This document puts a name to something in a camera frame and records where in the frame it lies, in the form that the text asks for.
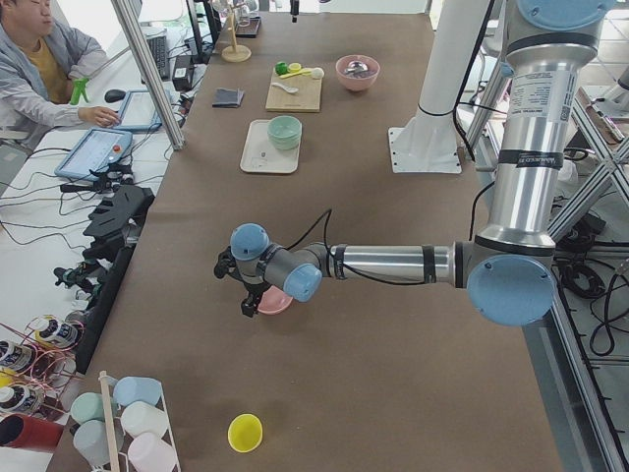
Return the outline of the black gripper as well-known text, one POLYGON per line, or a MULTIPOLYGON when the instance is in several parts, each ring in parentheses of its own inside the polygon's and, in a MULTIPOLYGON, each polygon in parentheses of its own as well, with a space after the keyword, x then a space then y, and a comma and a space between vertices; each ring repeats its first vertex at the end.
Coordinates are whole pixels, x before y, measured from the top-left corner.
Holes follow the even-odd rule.
POLYGON ((241 302, 241 312, 244 316, 252 318, 257 313, 257 305, 260 303, 263 293, 268 289, 268 283, 247 281, 240 273, 237 260, 231 254, 230 248, 226 248, 218 254, 213 273, 218 279, 229 276, 245 287, 247 294, 241 302))

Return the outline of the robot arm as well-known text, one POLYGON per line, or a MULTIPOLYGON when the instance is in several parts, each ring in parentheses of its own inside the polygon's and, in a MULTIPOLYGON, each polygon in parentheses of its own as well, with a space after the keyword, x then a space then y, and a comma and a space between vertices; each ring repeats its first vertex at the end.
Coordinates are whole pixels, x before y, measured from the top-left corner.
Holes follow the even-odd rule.
POLYGON ((291 22, 295 24, 300 14, 300 0, 290 0, 291 22))
POLYGON ((271 287, 306 302, 324 277, 392 285, 447 282, 464 288, 487 319, 527 325, 552 306, 555 244, 548 226, 580 70, 598 52, 609 1, 511 1, 503 59, 512 70, 509 107, 486 226, 451 246, 273 243, 254 223, 237 227, 214 273, 247 289, 255 314, 271 287))

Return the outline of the operator hand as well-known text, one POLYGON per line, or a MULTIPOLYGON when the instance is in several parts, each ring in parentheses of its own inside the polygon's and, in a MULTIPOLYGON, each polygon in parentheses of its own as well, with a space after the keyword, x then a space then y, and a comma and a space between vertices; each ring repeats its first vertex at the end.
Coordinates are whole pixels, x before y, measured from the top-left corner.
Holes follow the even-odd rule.
POLYGON ((78 116, 82 121, 102 128, 115 127, 121 123, 119 114, 104 106, 80 107, 78 116))

